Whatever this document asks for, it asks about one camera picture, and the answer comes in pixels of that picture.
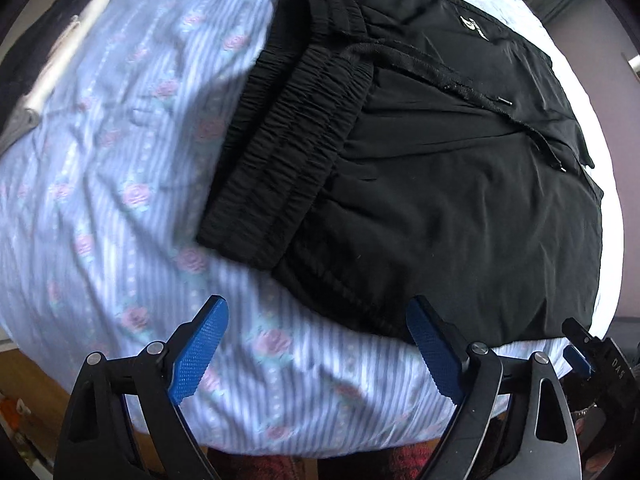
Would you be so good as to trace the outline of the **folded dark clothes stack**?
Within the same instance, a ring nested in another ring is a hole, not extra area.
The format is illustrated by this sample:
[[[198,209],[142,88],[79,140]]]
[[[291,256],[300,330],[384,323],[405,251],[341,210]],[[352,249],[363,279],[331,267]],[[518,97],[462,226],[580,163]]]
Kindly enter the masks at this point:
[[[1,151],[41,122],[67,66],[110,0],[55,0],[1,62]]]

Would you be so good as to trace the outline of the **blue floral striped bedsheet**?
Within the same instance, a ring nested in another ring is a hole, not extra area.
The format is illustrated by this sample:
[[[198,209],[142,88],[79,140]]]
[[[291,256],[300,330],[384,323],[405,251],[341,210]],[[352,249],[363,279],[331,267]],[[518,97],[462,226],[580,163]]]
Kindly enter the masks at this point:
[[[201,444],[329,457],[437,438],[454,408],[415,348],[195,244],[275,1],[110,0],[1,157],[1,325],[70,388],[89,353],[134,356],[223,296],[228,330],[182,404]]]

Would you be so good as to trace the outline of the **black pants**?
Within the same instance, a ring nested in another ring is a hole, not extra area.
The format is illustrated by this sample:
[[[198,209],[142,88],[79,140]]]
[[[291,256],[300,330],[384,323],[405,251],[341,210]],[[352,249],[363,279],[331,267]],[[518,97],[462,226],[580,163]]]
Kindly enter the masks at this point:
[[[279,0],[196,238],[351,330],[589,325],[602,191],[548,55],[463,0]]]

